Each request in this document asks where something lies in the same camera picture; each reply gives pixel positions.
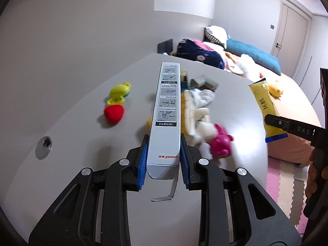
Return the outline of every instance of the white pillow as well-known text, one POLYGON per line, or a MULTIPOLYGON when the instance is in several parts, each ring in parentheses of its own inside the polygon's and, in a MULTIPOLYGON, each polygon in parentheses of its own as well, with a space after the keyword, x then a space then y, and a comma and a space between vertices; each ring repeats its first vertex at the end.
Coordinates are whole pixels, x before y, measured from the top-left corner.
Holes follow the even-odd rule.
POLYGON ((260 78, 260 71, 254 60, 247 54, 242 54, 237 60, 236 65, 244 72, 244 77, 257 82, 260 78))
POLYGON ((224 28, 218 26, 207 27, 207 32, 224 44, 224 48, 227 48, 228 35, 224 28))

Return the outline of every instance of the pillow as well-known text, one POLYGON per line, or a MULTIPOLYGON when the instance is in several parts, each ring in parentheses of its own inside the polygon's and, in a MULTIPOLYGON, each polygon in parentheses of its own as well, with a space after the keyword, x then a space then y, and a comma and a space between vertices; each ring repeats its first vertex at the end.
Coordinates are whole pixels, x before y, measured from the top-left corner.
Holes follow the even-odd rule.
POLYGON ((224 28, 218 26, 210 26, 205 28, 205 36, 211 41, 227 48, 228 35, 224 28))
POLYGON ((279 76, 281 75, 278 58, 256 48, 253 45, 229 39, 227 41, 227 51, 239 56, 242 54, 247 54, 253 58, 255 63, 275 72, 279 76))
POLYGON ((236 61, 236 65, 244 72, 245 78, 253 82, 260 80, 260 71, 254 60, 249 55, 242 54, 236 61))

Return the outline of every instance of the pink floor mat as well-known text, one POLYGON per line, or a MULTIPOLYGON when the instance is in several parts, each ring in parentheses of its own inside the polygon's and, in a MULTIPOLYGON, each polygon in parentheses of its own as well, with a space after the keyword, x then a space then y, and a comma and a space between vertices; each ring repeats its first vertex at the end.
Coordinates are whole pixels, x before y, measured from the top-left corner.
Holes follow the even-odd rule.
POLYGON ((266 191, 303 235, 307 218, 303 214, 307 172, 295 164, 269 156, 266 191))

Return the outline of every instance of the hand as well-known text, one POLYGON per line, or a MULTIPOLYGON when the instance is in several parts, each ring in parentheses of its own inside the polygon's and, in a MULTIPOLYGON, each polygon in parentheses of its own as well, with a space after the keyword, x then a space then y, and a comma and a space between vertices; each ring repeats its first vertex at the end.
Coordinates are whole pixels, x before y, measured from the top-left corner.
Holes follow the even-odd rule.
MULTIPOLYGON (((310 155, 310 167, 309 167, 309 175, 308 175, 308 180, 307 180, 307 185, 305 188, 305 195, 307 198, 310 198, 312 196, 313 193, 316 192, 318 185, 317 185, 317 169, 314 166, 314 151, 312 151, 311 155, 310 155)), ((321 174, 323 179, 328 179, 328 167, 325 167, 322 170, 322 174, 321 174)))

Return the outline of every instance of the white box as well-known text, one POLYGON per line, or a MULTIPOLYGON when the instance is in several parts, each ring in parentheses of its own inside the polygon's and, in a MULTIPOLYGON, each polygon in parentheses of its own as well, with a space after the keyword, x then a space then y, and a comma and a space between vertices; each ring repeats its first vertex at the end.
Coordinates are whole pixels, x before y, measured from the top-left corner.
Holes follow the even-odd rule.
POLYGON ((162 63, 147 155, 153 179, 173 179, 179 166, 180 99, 180 63, 162 63))

